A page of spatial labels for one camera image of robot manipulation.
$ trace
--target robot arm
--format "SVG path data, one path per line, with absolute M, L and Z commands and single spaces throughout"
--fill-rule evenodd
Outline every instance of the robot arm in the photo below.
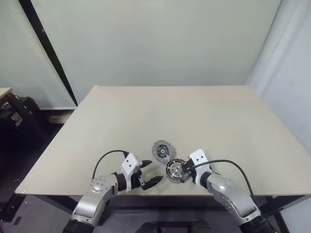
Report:
M 275 233 L 252 198 L 229 178 L 212 172 L 209 165 L 191 171 L 193 166 L 207 162 L 202 150 L 192 153 L 189 159 L 183 166 L 184 172 L 191 172 L 193 182 L 207 189 L 228 210 L 243 233 Z
M 91 233 L 99 223 L 106 203 L 119 191 L 126 192 L 141 187 L 143 190 L 155 186 L 163 178 L 157 176 L 145 182 L 141 168 L 152 161 L 139 161 L 135 155 L 128 154 L 121 165 L 120 174 L 113 173 L 93 179 L 86 194 L 82 196 L 74 209 L 64 233 Z

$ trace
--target white wall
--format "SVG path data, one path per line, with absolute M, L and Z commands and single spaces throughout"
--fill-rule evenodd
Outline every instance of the white wall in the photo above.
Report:
M 32 97 L 41 108 L 75 106 L 18 0 L 0 1 L 0 87 Z
M 245 84 L 280 0 L 32 0 L 80 102 L 93 85 Z
M 311 153 L 310 0 L 283 1 L 248 84 Z M 291 233 L 311 232 L 310 198 L 282 215 Z

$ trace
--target black cable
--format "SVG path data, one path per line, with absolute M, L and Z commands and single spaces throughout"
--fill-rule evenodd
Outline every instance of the black cable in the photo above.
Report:
M 94 171 L 93 171 L 93 175 L 92 175 L 92 180 L 95 178 L 95 173 L 96 173 L 96 169 L 98 167 L 98 164 L 100 163 L 100 161 L 108 154 L 110 153 L 114 153 L 114 152 L 122 152 L 124 154 L 124 156 L 126 157 L 128 155 L 128 152 L 127 151 L 124 151 L 124 150 L 112 150 L 112 151 L 109 151 L 107 152 L 106 154 L 104 154 L 98 161 L 97 161 L 97 164 L 94 168 Z
M 247 187 L 249 189 L 249 192 L 251 193 L 251 197 L 252 197 L 252 199 L 254 199 L 254 193 L 253 193 L 251 185 L 249 184 L 249 181 L 248 181 L 248 178 L 247 178 L 246 174 L 244 173 L 243 169 L 239 165 L 237 165 L 236 163 L 234 163 L 231 160 L 227 160 L 227 159 L 211 160 L 211 161 L 207 161 L 207 162 L 204 162 L 204 163 L 201 163 L 201 164 L 198 164 L 198 165 L 194 165 L 193 167 L 191 167 L 191 169 L 195 169 L 197 167 L 200 167 L 200 166 L 203 166 L 203 165 L 207 165 L 207 164 L 213 164 L 213 163 L 230 163 L 230 164 L 233 164 L 234 166 L 236 166 L 240 170 L 242 175 L 244 176 L 244 179 L 246 181 L 246 184 L 247 184 Z

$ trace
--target beige tabletop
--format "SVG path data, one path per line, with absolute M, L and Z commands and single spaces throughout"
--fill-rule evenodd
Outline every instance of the beige tabletop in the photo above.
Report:
M 0 87 L 0 99 L 8 94 L 10 91 L 12 91 L 12 88 L 10 87 Z
M 289 130 L 248 86 L 102 87 L 95 86 L 73 112 L 17 188 L 17 193 L 83 195 L 97 160 L 123 149 L 154 162 L 145 179 L 165 175 L 151 148 L 166 140 L 176 158 L 203 149 L 209 159 L 238 163 L 256 195 L 311 193 L 311 160 Z M 97 175 L 119 172 L 123 155 L 102 160 Z M 213 169 L 247 189 L 231 164 Z M 206 195 L 189 179 L 165 178 L 139 195 Z

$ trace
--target circular metal disc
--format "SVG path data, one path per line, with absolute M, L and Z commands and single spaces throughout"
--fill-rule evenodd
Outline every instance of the circular metal disc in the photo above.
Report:
M 166 164 L 166 173 L 168 176 L 175 181 L 183 181 L 184 172 L 181 167 L 182 164 L 186 163 L 182 159 L 173 159 Z
M 167 141 L 156 141 L 152 146 L 152 155 L 158 161 L 166 164 L 174 156 L 174 148 Z

